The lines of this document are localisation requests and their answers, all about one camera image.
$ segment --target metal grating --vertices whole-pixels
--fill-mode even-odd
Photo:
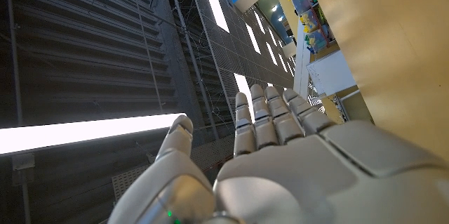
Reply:
[[[125,191],[134,183],[136,179],[149,167],[145,165],[132,171],[122,173],[112,177],[112,186],[114,186],[115,199],[119,200]]]
[[[272,63],[266,42],[271,44],[273,53],[279,53],[283,56],[283,51],[278,47],[278,44],[273,44],[269,34],[261,32],[254,12],[257,12],[262,18],[262,24],[266,26],[263,14],[254,7],[248,9],[245,13],[241,13],[233,6],[229,6],[227,0],[219,1],[230,33],[215,24],[214,16],[209,10],[208,0],[195,0],[195,3],[200,13],[213,60],[217,65],[220,82],[226,93],[229,112],[233,114],[235,110],[234,96],[237,94],[238,88],[235,84],[234,75],[229,72],[243,75],[247,79],[254,79],[252,81],[254,83],[270,82],[282,87],[292,87],[293,78],[290,72],[283,70],[281,63],[278,63],[277,66]],[[246,24],[253,28],[261,54],[256,53],[251,46],[250,37],[245,28]]]

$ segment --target metal wall panel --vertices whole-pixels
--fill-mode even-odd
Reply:
[[[138,1],[153,71],[135,0],[13,0],[24,125],[180,110],[157,19]]]
[[[215,23],[208,0],[196,0],[196,6],[226,95],[229,112],[234,119],[235,95],[239,90],[234,75],[230,73],[237,73],[247,79],[254,79],[254,82],[269,82],[289,88],[293,87],[293,78],[289,72],[284,71],[281,62],[278,62],[278,65],[272,62],[266,43],[270,44],[278,61],[277,53],[283,56],[283,51],[278,47],[278,44],[273,44],[263,14],[255,7],[241,13],[229,3],[229,0],[219,1],[227,21],[229,33]],[[254,12],[257,12],[260,16],[262,24],[264,24],[265,34],[260,30]],[[260,54],[253,49],[246,24],[253,29]]]

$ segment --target robot finger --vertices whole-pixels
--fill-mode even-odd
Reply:
[[[297,117],[306,136],[319,133],[324,128],[335,125],[326,115],[319,112],[315,107],[312,107],[294,90],[287,89],[284,91],[283,99],[288,104],[292,113]]]
[[[251,124],[248,100],[243,93],[236,95],[236,137],[234,157],[255,151],[255,137]]]
[[[303,130],[293,119],[278,91],[274,87],[269,86],[265,89],[265,97],[272,114],[279,143],[285,145],[289,140],[304,137]]]
[[[279,141],[274,130],[273,119],[269,113],[264,91],[260,85],[251,86],[251,98],[253,100],[255,114],[255,137],[257,149],[271,145],[279,145]]]
[[[165,153],[171,150],[178,150],[190,157],[192,150],[192,133],[194,126],[189,117],[180,115],[173,122],[166,138],[163,140],[161,148],[156,156],[156,161],[160,159]]]

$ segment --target dark metal wall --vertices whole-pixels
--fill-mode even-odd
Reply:
[[[180,111],[148,3],[139,0],[163,111],[135,0],[13,0],[24,125]]]

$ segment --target vertical beam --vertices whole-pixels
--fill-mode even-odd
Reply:
[[[17,59],[17,44],[15,41],[15,23],[14,23],[14,11],[13,0],[8,0],[8,14],[9,14],[9,28],[11,32],[11,50],[13,52],[13,66],[14,66],[14,84],[15,84],[15,105],[17,109],[17,121],[18,126],[22,126],[22,97],[20,94],[20,78],[19,78],[19,65]]]
[[[23,196],[23,208],[25,209],[25,223],[31,224],[31,216],[29,214],[29,197],[28,197],[27,182],[22,184],[22,196]]]
[[[201,130],[205,128],[203,113],[201,112],[198,96],[190,75],[189,65],[182,49],[180,36],[177,32],[177,28],[182,28],[171,24],[175,22],[175,18],[173,14],[167,14],[172,12],[169,0],[153,0],[152,5],[154,6],[155,15],[164,15],[167,19],[167,22],[159,24],[159,31],[165,48],[164,58],[172,73],[176,95],[179,98],[180,111],[185,112],[194,124],[194,142],[192,145],[194,147],[196,144],[202,145],[210,137],[204,134],[206,130]]]
[[[142,28],[143,41],[145,42],[145,48],[147,49],[147,55],[148,55],[148,61],[149,61],[149,67],[150,67],[151,70],[152,70],[153,82],[154,82],[154,88],[156,89],[157,100],[158,100],[158,102],[159,102],[159,108],[161,108],[161,112],[163,112],[162,104],[161,104],[161,97],[159,96],[159,89],[157,88],[156,76],[154,75],[152,57],[151,57],[151,55],[149,54],[148,43],[147,43],[147,37],[145,36],[145,30],[143,29],[143,21],[142,21],[142,16],[140,15],[140,7],[139,7],[139,1],[138,1],[138,0],[135,0],[135,5],[138,7],[138,14],[139,14],[139,20],[140,20],[140,27]]]
[[[175,7],[176,7],[176,10],[177,10],[177,14],[180,16],[181,27],[182,27],[184,35],[185,35],[185,40],[187,42],[187,47],[189,48],[190,57],[192,58],[192,64],[194,65],[196,78],[197,78],[198,84],[199,84],[199,86],[201,88],[201,95],[203,96],[204,105],[206,106],[206,110],[208,112],[210,125],[212,125],[212,130],[213,130],[213,134],[215,136],[215,139],[219,140],[220,137],[218,136],[217,127],[215,126],[215,122],[214,122],[213,116],[212,116],[212,111],[210,110],[209,99],[208,99],[208,97],[206,95],[206,90],[204,88],[203,79],[201,78],[201,75],[199,74],[198,65],[196,64],[195,54],[194,54],[194,51],[192,49],[192,44],[190,43],[189,31],[187,30],[187,26],[186,26],[185,21],[184,21],[184,16],[182,16],[181,6],[180,6],[180,3],[179,3],[178,0],[174,0],[174,1],[175,1]]]

